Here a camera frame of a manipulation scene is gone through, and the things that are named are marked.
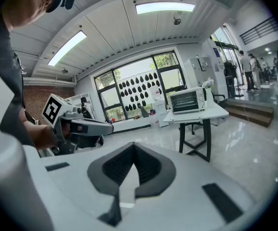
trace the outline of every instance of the fluorescent light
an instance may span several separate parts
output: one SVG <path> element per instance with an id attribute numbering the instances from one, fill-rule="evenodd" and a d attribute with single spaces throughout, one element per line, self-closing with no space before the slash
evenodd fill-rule
<path id="1" fill-rule="evenodd" d="M 58 52 L 54 55 L 54 57 L 49 61 L 50 66 L 55 66 L 58 61 L 68 52 L 70 51 L 75 45 L 81 42 L 83 39 L 86 38 L 85 33 L 79 31 L 75 36 L 73 36 L 70 40 L 67 41 L 66 44 L 62 46 L 58 50 Z"/>
<path id="2" fill-rule="evenodd" d="M 137 14 L 148 13 L 154 11 L 165 11 L 165 10 L 178 10 L 192 12 L 195 5 L 184 2 L 148 2 L 137 4 Z"/>

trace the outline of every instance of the table top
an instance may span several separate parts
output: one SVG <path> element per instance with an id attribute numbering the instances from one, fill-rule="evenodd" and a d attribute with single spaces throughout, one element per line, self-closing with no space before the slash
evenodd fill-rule
<path id="1" fill-rule="evenodd" d="M 213 107 L 205 106 L 205 110 L 193 111 L 187 113 L 173 114 L 170 111 L 167 116 L 163 119 L 164 122 L 174 122 L 174 123 L 187 123 L 187 122 L 199 122 L 205 119 L 219 118 L 228 116 L 229 112 L 224 108 L 220 107 L 218 104 L 214 103 Z"/>

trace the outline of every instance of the black pants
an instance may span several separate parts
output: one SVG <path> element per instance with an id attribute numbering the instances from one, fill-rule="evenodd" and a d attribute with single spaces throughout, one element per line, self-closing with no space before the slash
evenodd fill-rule
<path id="1" fill-rule="evenodd" d="M 254 88 L 253 78 L 251 71 L 245 72 L 246 80 L 247 80 L 247 90 L 251 90 Z"/>
<path id="2" fill-rule="evenodd" d="M 265 81 L 269 82 L 268 70 L 266 68 L 264 69 L 264 77 L 265 77 Z"/>

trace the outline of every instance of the glossy floor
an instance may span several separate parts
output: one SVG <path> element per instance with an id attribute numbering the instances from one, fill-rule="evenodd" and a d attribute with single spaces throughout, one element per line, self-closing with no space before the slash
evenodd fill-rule
<path id="1" fill-rule="evenodd" d="M 127 142 L 136 141 L 156 145 L 164 150 L 178 151 L 178 127 L 178 124 L 172 124 L 163 128 L 142 128 L 105 136 L 103 147 L 119 148 Z M 274 139 L 278 139 L 277 120 L 273 120 L 269 128 L 264 128 L 229 116 L 225 121 L 221 120 L 219 126 L 212 126 L 211 129 L 211 165 L 237 181 L 257 201 L 277 187 L 278 145 L 274 144 Z M 195 126 L 195 135 L 191 134 L 191 126 L 186 127 L 186 141 L 197 144 L 202 139 L 201 126 Z M 184 145 L 184 153 L 188 151 L 190 148 Z M 199 151 L 205 154 L 206 144 L 202 145 Z M 138 185 L 138 175 L 134 168 L 121 186 L 121 194 L 126 195 L 121 197 L 121 202 L 125 202 L 126 205 L 134 203 L 133 191 L 130 191 L 130 188 L 134 190 Z"/>
<path id="2" fill-rule="evenodd" d="M 246 92 L 247 85 L 240 87 L 240 93 L 243 97 L 235 97 L 235 99 L 263 102 L 269 104 L 278 104 L 278 85 L 276 82 L 264 83 L 260 90 L 255 92 Z"/>

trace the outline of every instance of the black metal railing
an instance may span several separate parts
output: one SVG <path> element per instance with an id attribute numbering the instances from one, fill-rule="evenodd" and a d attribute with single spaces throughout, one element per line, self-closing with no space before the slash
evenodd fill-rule
<path id="1" fill-rule="evenodd" d="M 245 44 L 248 44 L 256 39 L 259 39 L 267 34 L 278 30 L 278 23 L 274 17 L 261 22 L 247 32 L 240 35 Z"/>

